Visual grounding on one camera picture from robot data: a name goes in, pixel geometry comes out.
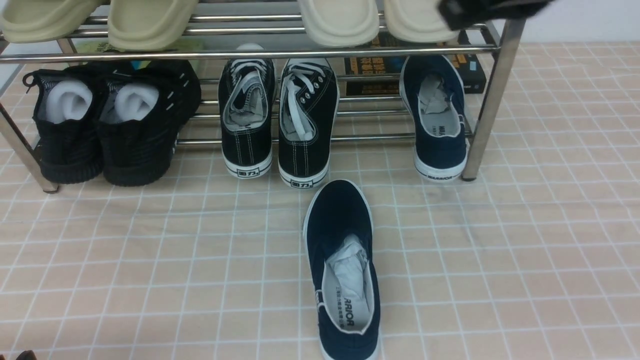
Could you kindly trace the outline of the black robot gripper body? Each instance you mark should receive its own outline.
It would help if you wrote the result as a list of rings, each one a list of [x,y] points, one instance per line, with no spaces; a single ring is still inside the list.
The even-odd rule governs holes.
[[[440,0],[438,12],[450,30],[459,31],[496,19],[529,19],[551,0]]]

